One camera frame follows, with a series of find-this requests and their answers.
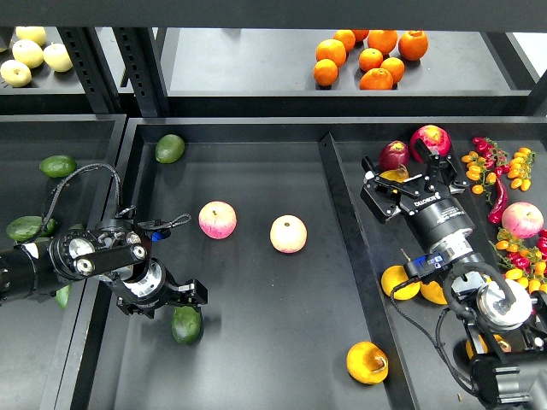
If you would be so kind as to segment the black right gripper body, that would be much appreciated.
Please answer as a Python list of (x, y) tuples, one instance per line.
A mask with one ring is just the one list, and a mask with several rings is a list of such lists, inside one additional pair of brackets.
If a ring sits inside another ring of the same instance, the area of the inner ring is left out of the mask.
[(453, 196), (441, 197), (439, 192), (421, 198), (403, 197), (399, 208), (409, 229), (424, 251), (432, 251), (439, 243), (453, 237), (469, 236), (474, 223)]

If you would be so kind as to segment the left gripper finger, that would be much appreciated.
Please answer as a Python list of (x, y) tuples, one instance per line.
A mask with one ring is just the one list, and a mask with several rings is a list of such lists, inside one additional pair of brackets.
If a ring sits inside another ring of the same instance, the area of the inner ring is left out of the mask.
[(176, 307), (206, 305), (209, 301), (208, 289), (197, 279), (179, 285), (174, 291), (173, 304)]

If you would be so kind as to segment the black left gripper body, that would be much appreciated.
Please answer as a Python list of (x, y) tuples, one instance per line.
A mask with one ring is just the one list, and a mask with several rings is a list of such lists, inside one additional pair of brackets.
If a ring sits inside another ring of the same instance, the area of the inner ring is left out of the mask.
[(116, 306), (125, 315), (136, 314), (153, 319), (157, 309), (165, 305), (182, 306), (188, 301), (173, 275), (157, 259), (144, 264), (143, 274), (133, 283), (118, 280), (113, 288), (117, 295)]

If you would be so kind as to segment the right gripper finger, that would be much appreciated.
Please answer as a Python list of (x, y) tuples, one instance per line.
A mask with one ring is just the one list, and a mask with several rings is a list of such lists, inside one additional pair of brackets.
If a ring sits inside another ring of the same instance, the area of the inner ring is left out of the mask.
[(362, 168), (365, 174), (361, 199), (381, 224), (401, 213), (399, 203), (402, 199), (417, 198), (417, 188), (410, 178), (402, 183), (381, 178), (381, 173), (367, 156), (362, 159)]
[(421, 139), (415, 141), (414, 147), (426, 164), (426, 191), (434, 192), (443, 185), (451, 195), (454, 195), (463, 193), (470, 186), (465, 173), (450, 152), (447, 155), (440, 155), (436, 149), (429, 149)]

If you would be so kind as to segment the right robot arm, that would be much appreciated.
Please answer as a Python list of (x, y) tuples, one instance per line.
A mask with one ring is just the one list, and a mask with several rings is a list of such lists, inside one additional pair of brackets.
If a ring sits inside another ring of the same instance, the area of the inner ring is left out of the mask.
[(362, 200), (385, 223), (402, 215), (424, 251), (407, 262), (401, 290), (438, 282), (447, 312), (462, 322), (472, 350), (470, 374), (452, 377), (486, 409), (546, 407), (546, 294), (511, 282), (468, 242), (474, 224), (456, 196), (469, 187), (450, 154), (415, 145), (425, 170), (397, 182), (382, 177), (368, 157)]

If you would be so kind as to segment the yellow pear under arm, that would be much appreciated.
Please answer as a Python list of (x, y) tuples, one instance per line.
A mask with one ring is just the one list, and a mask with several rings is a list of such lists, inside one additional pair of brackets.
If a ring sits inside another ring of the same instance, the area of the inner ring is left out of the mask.
[[(510, 343), (506, 341), (501, 335), (495, 334), (494, 338), (504, 353), (510, 353), (512, 351), (512, 346), (510, 345)], [(485, 343), (482, 336), (479, 336), (479, 341), (480, 341), (480, 346), (482, 348), (482, 352), (485, 354), (488, 353), (489, 348), (487, 344)], [(469, 340), (465, 342), (465, 351), (466, 351), (467, 357), (471, 360), (474, 357), (474, 351), (473, 351), (472, 343)]]

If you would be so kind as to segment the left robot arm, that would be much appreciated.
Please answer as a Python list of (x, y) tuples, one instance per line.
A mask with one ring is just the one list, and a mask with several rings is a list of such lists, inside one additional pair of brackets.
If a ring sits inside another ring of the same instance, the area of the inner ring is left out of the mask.
[(190, 221), (189, 214), (173, 220), (137, 222), (132, 207), (121, 206), (121, 178), (108, 163), (92, 163), (76, 169), (57, 184), (52, 202), (75, 176), (100, 168), (109, 170), (115, 183), (115, 216), (92, 230), (70, 229), (42, 238), (53, 211), (41, 217), (36, 233), (1, 252), (1, 301), (42, 301), (69, 284), (97, 278), (117, 297), (126, 315), (154, 317), (165, 305), (197, 308), (208, 302), (208, 290), (198, 280), (178, 284), (169, 270), (152, 257), (155, 240)]

